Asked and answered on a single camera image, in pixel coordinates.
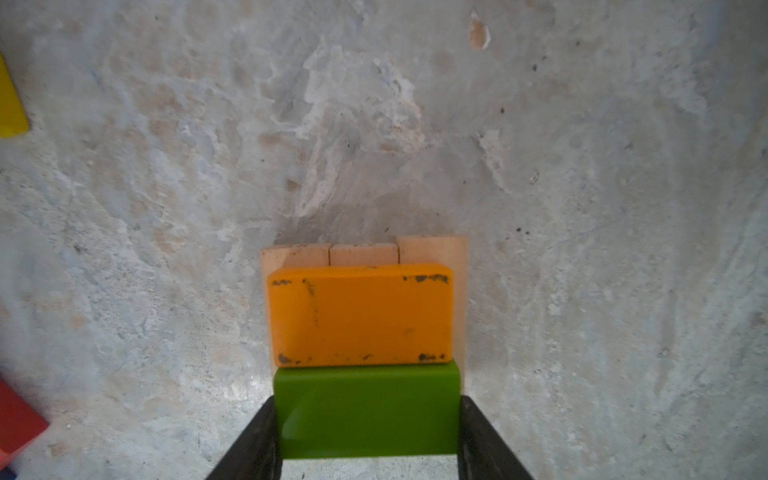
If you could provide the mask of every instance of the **red block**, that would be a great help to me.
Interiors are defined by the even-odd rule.
[[[48,422],[0,380],[0,470],[47,427]]]

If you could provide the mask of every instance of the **green block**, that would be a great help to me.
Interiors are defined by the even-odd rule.
[[[283,458],[455,454],[455,362],[279,369]]]

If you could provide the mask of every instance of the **yellow block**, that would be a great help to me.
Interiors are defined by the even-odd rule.
[[[11,76],[0,55],[0,138],[13,137],[29,130],[22,103],[13,88]]]
[[[281,367],[449,362],[453,272],[421,265],[283,268],[269,275]]]

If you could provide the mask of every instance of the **orange block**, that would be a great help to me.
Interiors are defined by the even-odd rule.
[[[283,268],[267,279],[275,363],[452,359],[453,272],[438,264]]]
[[[48,422],[0,380],[0,470],[47,427]]]

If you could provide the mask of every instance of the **concrete floor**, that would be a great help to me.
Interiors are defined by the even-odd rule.
[[[765,478],[766,18],[0,2],[32,124],[0,141],[0,376],[51,421],[19,478],[204,478],[271,390],[259,250],[401,233],[470,236],[468,393],[536,478]]]

